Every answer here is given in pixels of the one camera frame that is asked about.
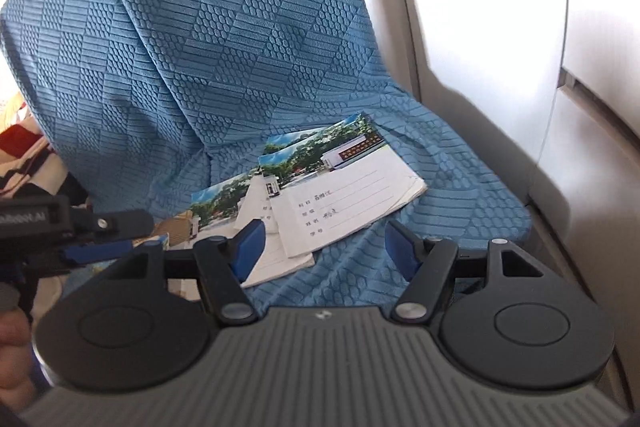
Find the printed blue sky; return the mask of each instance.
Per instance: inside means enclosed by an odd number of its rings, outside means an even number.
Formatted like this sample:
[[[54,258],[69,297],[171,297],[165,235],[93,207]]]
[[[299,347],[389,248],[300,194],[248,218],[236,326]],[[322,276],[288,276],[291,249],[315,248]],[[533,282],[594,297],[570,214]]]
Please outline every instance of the printed blue sky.
[[[324,129],[324,127],[316,127],[315,129],[308,129],[306,131],[288,132],[287,134],[276,134],[275,136],[269,137],[266,145],[276,145],[283,148],[295,142],[303,134],[316,134],[322,131],[322,129]]]
[[[242,174],[238,174],[238,176],[234,176],[233,178],[229,178],[228,180],[220,182],[218,185],[213,185],[209,188],[205,188],[204,190],[201,190],[200,192],[195,192],[194,194],[191,195],[191,204],[203,203],[204,201],[212,200],[219,194],[220,190],[222,190],[223,187],[225,187],[225,185],[228,185],[229,183],[231,183],[234,180],[237,180],[238,178],[245,177],[247,174],[248,174],[247,172],[243,172]]]
[[[326,129],[330,129],[333,128],[337,125],[350,125],[352,123],[354,123],[357,119],[358,116],[360,114],[357,112],[356,114],[352,114],[350,117],[345,118],[344,120],[335,123],[329,127],[321,127],[321,130],[326,130]],[[307,143],[309,140],[311,140],[312,138],[314,138],[314,136],[310,136],[309,138],[305,138],[302,141],[298,142],[298,143],[294,143],[293,145],[290,145],[289,147],[286,147],[284,149],[282,149],[281,151],[278,152],[274,152],[271,154],[266,154],[264,156],[260,156],[260,158],[258,158],[258,162],[260,163],[260,166],[265,167],[265,166],[270,166],[270,165],[277,165],[278,163],[284,162],[285,160],[288,160],[291,155],[296,151],[296,149],[298,147],[300,147],[301,145]]]

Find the blue textured fabric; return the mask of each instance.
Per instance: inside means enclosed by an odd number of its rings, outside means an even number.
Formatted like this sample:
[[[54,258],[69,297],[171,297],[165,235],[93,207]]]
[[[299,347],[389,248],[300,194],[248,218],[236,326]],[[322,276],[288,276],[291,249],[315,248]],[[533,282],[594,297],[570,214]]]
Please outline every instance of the blue textured fabric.
[[[528,233],[522,204],[388,76],[363,0],[8,0],[0,24],[43,131],[100,210],[171,215],[254,167],[269,135],[364,110],[430,187],[393,217],[467,248]],[[385,222],[251,289],[254,303],[394,300]]]

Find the human hand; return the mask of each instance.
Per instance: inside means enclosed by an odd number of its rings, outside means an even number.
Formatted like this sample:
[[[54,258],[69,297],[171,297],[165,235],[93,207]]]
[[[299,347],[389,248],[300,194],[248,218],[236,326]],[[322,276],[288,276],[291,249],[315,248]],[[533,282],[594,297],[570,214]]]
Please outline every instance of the human hand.
[[[31,372],[31,328],[20,308],[0,314],[0,401],[19,412],[35,396]]]

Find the stack of notebooks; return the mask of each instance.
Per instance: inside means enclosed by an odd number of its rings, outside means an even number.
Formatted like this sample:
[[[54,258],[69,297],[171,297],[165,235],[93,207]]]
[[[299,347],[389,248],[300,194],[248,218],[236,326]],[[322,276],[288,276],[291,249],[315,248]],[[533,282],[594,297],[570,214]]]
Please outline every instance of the stack of notebooks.
[[[272,136],[258,165],[191,197],[189,248],[211,235],[233,237],[261,219],[266,245],[249,287],[312,266],[313,251],[368,227],[427,189],[364,113],[328,127]],[[193,281],[180,293],[197,299]]]

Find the black robotic device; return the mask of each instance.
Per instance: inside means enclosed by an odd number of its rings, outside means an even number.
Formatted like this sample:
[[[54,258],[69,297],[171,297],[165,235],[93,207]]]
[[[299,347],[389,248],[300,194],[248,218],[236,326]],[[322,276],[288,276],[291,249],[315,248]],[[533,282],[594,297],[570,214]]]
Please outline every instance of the black robotic device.
[[[60,301],[35,345],[57,386],[40,426],[613,426],[593,386],[612,324],[517,245],[422,240],[396,221],[386,251],[409,281],[377,307],[256,312],[239,282],[262,253],[254,220],[192,250],[144,245]],[[454,280],[484,287],[451,304]],[[202,302],[171,295],[196,279]]]

